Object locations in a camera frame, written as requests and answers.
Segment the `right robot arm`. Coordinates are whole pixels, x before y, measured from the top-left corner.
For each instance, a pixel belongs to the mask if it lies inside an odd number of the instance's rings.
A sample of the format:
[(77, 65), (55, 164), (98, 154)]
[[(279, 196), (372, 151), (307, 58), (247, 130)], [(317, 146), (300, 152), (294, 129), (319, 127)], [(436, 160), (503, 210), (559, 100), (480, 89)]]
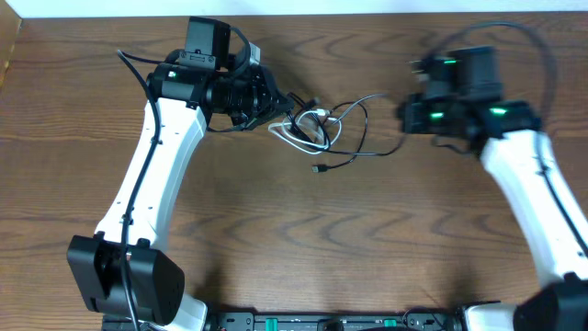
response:
[(455, 330), (584, 330), (587, 220), (567, 185), (542, 121), (503, 96), (492, 47), (428, 55), (415, 65), (420, 92), (398, 109), (401, 130), (457, 138), (506, 197), (530, 249), (540, 290), (514, 305), (461, 308)]

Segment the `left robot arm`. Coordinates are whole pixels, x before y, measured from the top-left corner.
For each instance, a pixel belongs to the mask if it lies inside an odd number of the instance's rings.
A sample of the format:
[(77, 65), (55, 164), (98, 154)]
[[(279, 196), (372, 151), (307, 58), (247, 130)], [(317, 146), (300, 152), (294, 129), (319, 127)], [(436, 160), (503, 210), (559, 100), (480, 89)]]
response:
[(234, 26), (192, 17), (183, 48), (137, 80), (147, 103), (141, 135), (119, 192), (90, 236), (66, 258), (88, 310), (130, 330), (201, 330), (207, 305), (186, 292), (184, 271), (165, 253), (173, 209), (192, 154), (216, 114), (251, 131), (294, 106), (260, 51), (231, 53)]

